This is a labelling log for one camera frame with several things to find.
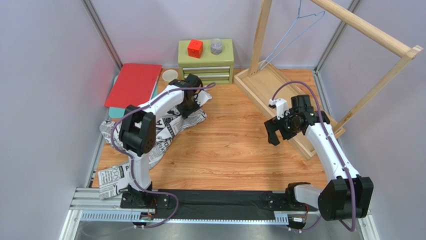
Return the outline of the newspaper print trousers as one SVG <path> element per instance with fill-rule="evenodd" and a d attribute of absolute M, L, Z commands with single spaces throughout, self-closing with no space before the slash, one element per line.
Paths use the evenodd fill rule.
<path fill-rule="evenodd" d="M 128 157 L 128 163 L 121 163 L 98 173 L 99 199 L 105 200 L 115 197 L 128 185 L 137 189 L 138 184 L 141 188 L 147 190 L 152 183 L 150 170 L 161 161 L 175 136 L 185 129 L 203 122 L 206 118 L 207 114 L 203 109 L 198 109 L 185 118 L 178 113 L 176 105 L 167 107 L 167 112 L 155 124 L 153 148 L 142 156 L 137 156 L 134 152 L 124 149 L 123 142 L 119 140 L 118 136 L 121 123 L 114 128 L 115 121 L 103 121 L 99 129 L 105 138 L 105 142 L 111 146 L 114 142 L 119 151 L 131 156 Z"/>

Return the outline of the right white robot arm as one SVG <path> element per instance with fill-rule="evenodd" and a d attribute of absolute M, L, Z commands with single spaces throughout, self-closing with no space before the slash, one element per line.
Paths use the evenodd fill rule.
<path fill-rule="evenodd" d="M 367 216 L 374 190 L 370 177 L 362 177 L 345 156 L 332 132 L 326 113 L 316 110 L 307 94 L 285 99 L 270 99 L 276 116 L 264 122 L 268 143 L 280 144 L 277 136 L 291 140 L 298 134 L 307 137 L 325 170 L 324 189 L 307 182 L 290 183 L 287 187 L 290 204 L 308 204 L 319 210 L 326 221 L 360 219 Z"/>

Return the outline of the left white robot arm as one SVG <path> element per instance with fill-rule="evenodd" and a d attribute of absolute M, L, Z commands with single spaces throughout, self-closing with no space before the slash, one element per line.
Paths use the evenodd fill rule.
<path fill-rule="evenodd" d="M 129 105 L 121 121 L 118 138 L 130 156 L 130 183 L 122 194 L 122 209 L 145 209 L 152 206 L 149 153 L 156 143 L 156 123 L 175 108 L 183 119 L 201 108 L 197 102 L 202 80 L 189 74 L 184 80 L 172 80 L 154 99 L 140 106 Z"/>

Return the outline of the yellow mug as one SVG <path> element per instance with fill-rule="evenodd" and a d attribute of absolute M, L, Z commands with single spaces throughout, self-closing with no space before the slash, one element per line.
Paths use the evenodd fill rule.
<path fill-rule="evenodd" d="M 179 77 L 179 73 L 174 69 L 167 69 L 162 73 L 161 77 L 165 82 L 171 82 Z"/>

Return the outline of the green drawer cabinet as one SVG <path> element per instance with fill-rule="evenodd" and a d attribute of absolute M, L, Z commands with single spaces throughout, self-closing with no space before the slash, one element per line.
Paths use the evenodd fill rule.
<path fill-rule="evenodd" d="M 189 40 L 178 42 L 179 76 L 186 78 L 189 74 L 198 76 L 203 84 L 232 84 L 234 76 L 234 46 L 230 38 L 222 39 L 222 52 L 213 54 L 210 39 L 203 40 L 204 50 L 199 58 L 188 55 Z"/>

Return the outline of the red cube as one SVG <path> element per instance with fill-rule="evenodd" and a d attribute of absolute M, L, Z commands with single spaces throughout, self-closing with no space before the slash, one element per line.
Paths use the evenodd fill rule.
<path fill-rule="evenodd" d="M 201 58 L 204 51 L 204 42 L 198 39 L 191 39 L 187 45 L 187 54 L 189 57 Z"/>

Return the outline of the red board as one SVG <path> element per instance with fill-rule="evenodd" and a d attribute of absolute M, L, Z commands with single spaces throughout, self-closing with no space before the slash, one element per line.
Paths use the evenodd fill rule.
<path fill-rule="evenodd" d="M 149 101 L 158 82 L 159 64 L 125 63 L 108 94 L 104 106 L 127 108 Z"/>

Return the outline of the clear glass jar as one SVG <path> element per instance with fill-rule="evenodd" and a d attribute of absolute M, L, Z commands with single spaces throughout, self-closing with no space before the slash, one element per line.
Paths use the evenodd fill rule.
<path fill-rule="evenodd" d="M 213 38 L 210 41 L 210 52 L 213 55 L 220 55 L 223 52 L 223 41 L 220 38 Z"/>

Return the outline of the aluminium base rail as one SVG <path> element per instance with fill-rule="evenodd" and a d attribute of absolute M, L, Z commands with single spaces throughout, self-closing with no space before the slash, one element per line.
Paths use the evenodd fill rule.
<path fill-rule="evenodd" d="M 101 200 L 98 188 L 78 188 L 72 198 L 60 238 L 62 240 L 377 240 L 369 213 L 358 219 L 354 231 L 338 221 L 320 218 L 313 206 L 289 206 L 275 211 L 272 220 L 173 219 L 154 208 L 121 208 L 123 195 Z"/>

